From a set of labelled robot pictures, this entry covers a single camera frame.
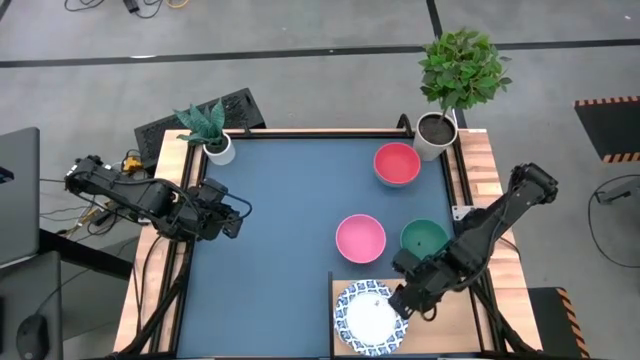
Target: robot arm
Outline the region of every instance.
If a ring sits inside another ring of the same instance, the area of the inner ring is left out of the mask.
[[[463,232],[434,256],[419,259],[406,249],[393,258],[393,268],[406,279],[389,304],[404,319],[433,309],[449,290],[468,287],[484,272],[495,242],[534,205],[555,200],[558,182],[535,164],[513,169],[507,193],[487,209],[470,212]]]
[[[214,239],[220,231],[238,236],[239,212],[222,203],[227,188],[205,179],[186,192],[164,179],[135,180],[111,169],[98,156],[79,159],[65,185],[75,195],[104,195],[135,214],[148,218],[158,234],[174,241]]]

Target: wooden board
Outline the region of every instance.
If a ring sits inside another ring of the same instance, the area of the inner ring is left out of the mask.
[[[395,289],[400,279],[380,280]],[[346,289],[352,280],[333,281],[333,306],[338,301],[338,296]],[[358,355],[349,345],[340,340],[338,334],[333,331],[335,355]],[[432,322],[424,321],[414,314],[409,319],[409,328],[402,345],[394,354],[434,354],[452,352],[477,352],[480,351],[478,332],[471,307],[471,297],[468,290],[456,293],[450,291],[442,297],[438,304],[438,314]]]
[[[160,157],[158,159],[158,166],[156,168],[156,178],[167,179],[177,185],[180,185],[182,181],[182,172],[184,168],[184,161],[187,155],[187,143],[182,140],[176,139],[178,134],[187,134],[187,130],[174,130],[165,132],[164,141],[162,143],[162,150],[160,151]],[[196,156],[194,160],[199,163],[200,156]],[[193,173],[197,174],[198,166],[195,166]],[[136,251],[136,258],[134,262],[135,271],[138,277],[138,291],[142,287],[142,267],[144,261],[149,253],[151,245],[158,237],[156,230],[152,226],[146,226],[142,229],[140,234],[140,240],[138,241],[138,249]],[[160,296],[160,285],[162,283],[162,276],[164,273],[165,262],[167,260],[167,253],[169,250],[169,241],[166,239],[160,240],[151,254],[147,265],[147,274],[145,278],[145,290],[144,298],[141,299],[142,303],[142,324],[149,319],[153,311],[158,305],[158,298]],[[184,251],[184,247],[180,247],[179,251]],[[181,263],[176,261],[176,269]],[[167,311],[165,320],[163,323],[163,336],[161,337],[160,351],[168,350],[169,336],[168,333],[173,326],[173,306]],[[118,327],[118,334],[114,344],[114,351],[120,351],[131,343],[136,335],[138,311],[136,306],[136,295],[133,281],[133,274],[129,279],[129,287],[127,289],[127,296],[125,298],[124,306],[122,308],[122,315],[120,317],[120,325]]]
[[[460,130],[459,136],[474,206],[487,207],[503,194],[489,135],[482,129],[464,129]],[[453,149],[447,149],[447,156],[456,201],[458,204],[464,204]],[[503,237],[512,244],[516,244],[511,230],[508,230]],[[518,254],[508,245],[498,241],[489,262],[489,270],[498,308],[525,342],[536,349],[541,349],[540,336]],[[489,334],[488,327],[483,328],[483,339],[487,348],[492,347]]]

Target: black crate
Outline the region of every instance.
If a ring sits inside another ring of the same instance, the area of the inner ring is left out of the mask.
[[[226,116],[225,129],[265,129],[267,127],[249,88],[225,95],[222,97],[222,101]],[[205,106],[213,108],[217,102],[218,98],[197,107],[200,110],[203,110]],[[165,130],[184,128],[175,115],[170,115],[134,130],[142,163],[149,175],[153,176],[155,173]]]

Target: concrete floor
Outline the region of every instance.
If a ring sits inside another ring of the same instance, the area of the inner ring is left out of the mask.
[[[442,26],[467,26],[496,42],[640,38],[640,4],[571,0],[436,1]],[[118,1],[69,13],[62,1],[13,1],[0,21],[0,61],[172,55],[331,46],[422,44],[434,38],[425,1],[218,0],[167,7],[143,21]],[[466,112],[487,128],[501,179],[534,161],[560,181],[558,200],[515,226],[529,286],[565,287],[594,357],[640,353],[638,271],[619,268],[590,240],[586,204],[602,181],[640,173],[638,164],[601,163],[573,101],[639,95],[640,49],[608,47],[504,52],[513,58],[509,92]],[[136,147],[133,128],[172,108],[249,87],[269,127],[384,127],[401,113],[415,122],[436,110],[418,87],[418,54],[0,69],[0,133],[38,126],[41,173],[61,178],[76,157],[110,162]],[[59,184],[42,184],[42,211],[81,205]],[[611,256],[640,264],[640,205],[594,208]],[[69,222],[42,221],[58,230]],[[115,252],[139,230],[119,224],[86,241]],[[133,256],[133,246],[123,257]],[[77,269],[63,268],[64,278]],[[88,273],[63,291],[65,358],[111,351],[126,284]],[[95,299],[87,299],[94,293]]]

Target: plate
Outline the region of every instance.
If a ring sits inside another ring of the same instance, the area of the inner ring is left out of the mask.
[[[392,291],[378,280],[360,280],[338,296],[334,328],[340,339],[366,356],[388,355],[404,340],[409,321],[387,300]]]

